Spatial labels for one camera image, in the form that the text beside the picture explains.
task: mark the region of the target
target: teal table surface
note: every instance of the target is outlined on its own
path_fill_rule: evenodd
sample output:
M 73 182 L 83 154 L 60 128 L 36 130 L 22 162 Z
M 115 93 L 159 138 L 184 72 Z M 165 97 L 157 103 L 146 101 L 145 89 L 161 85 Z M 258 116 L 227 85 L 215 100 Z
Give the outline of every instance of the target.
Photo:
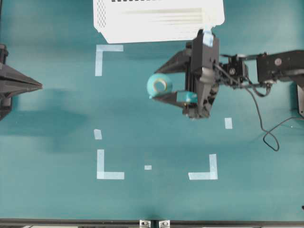
M 279 127 L 274 152 L 263 144 L 251 97 L 224 86 L 211 117 L 192 121 L 146 91 L 184 41 L 123 44 L 123 52 L 104 52 L 96 77 L 96 45 L 107 42 L 93 26 L 91 0 L 2 4 L 7 64 L 44 89 L 14 98 L 0 122 L 0 218 L 304 220 L 303 123 Z M 304 49 L 303 0 L 224 5 L 225 23 L 213 29 L 221 53 Z M 256 81 L 256 65 L 248 65 Z M 171 76 L 174 90 L 183 77 Z M 267 129 L 297 115 L 292 83 L 277 83 L 258 102 Z M 124 180 L 97 179 L 97 150 L 105 171 L 124 172 Z M 209 172 L 210 154 L 218 180 L 189 180 L 189 172 Z

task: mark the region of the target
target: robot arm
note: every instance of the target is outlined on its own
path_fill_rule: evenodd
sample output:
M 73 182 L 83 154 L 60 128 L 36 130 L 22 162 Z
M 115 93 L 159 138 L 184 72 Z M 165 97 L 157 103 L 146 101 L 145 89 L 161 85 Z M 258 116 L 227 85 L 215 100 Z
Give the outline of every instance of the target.
M 210 116 L 220 85 L 234 89 L 252 88 L 258 96 L 268 95 L 277 80 L 294 81 L 304 88 L 304 51 L 296 50 L 273 55 L 267 53 L 251 56 L 222 55 L 228 58 L 228 63 L 223 64 L 218 61 L 219 39 L 214 34 L 212 35 L 213 43 L 206 44 L 205 34 L 200 30 L 198 36 L 192 42 L 188 42 L 183 51 L 178 52 L 156 71 L 162 74 L 184 72 L 184 92 L 188 94 L 189 99 L 179 102 L 177 101 L 178 92 L 171 91 L 150 94 L 153 99 L 181 107 L 184 115 L 200 119 Z M 253 84 L 249 79 L 246 61 L 256 61 L 257 84 Z M 230 77 L 215 66 L 220 66 Z M 257 88 L 265 88 L 266 93 L 258 92 Z

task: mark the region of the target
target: black mechanical arm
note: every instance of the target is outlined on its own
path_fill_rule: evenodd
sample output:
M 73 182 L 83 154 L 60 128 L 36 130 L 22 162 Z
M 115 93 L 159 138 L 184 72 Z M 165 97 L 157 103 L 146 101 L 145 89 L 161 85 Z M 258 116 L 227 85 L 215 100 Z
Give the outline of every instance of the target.
M 174 55 L 156 73 L 185 73 L 185 91 L 197 94 L 197 102 L 177 101 L 177 92 L 154 96 L 153 99 L 181 107 L 189 118 L 208 118 L 220 85 L 234 89 L 251 88 L 258 96 L 267 96 L 274 83 L 294 81 L 304 89 L 304 51 L 296 50 L 268 55 L 222 55 L 228 62 L 219 62 L 219 39 L 213 35 L 213 44 L 204 43 L 204 32 L 186 44 L 183 51 Z M 249 79 L 246 61 L 256 61 L 257 84 Z M 264 88 L 264 94 L 257 91 Z
M 13 96 L 42 89 L 42 84 L 5 64 L 6 46 L 0 44 L 0 121 L 12 110 Z

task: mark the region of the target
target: tape roll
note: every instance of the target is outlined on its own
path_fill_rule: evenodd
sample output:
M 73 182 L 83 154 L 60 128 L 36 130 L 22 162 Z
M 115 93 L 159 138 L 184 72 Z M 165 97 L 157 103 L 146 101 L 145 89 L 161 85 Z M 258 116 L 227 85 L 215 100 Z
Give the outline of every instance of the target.
M 148 80 L 147 91 L 150 97 L 171 93 L 172 81 L 165 74 L 154 74 Z

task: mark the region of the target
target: metal clamp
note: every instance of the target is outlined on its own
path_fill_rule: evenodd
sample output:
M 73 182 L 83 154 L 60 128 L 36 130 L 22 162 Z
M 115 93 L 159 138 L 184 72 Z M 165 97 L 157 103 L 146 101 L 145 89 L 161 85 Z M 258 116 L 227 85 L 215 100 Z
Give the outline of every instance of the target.
M 169 228 L 170 220 L 159 221 L 159 228 Z
M 149 220 L 139 220 L 140 228 L 151 228 L 151 221 Z

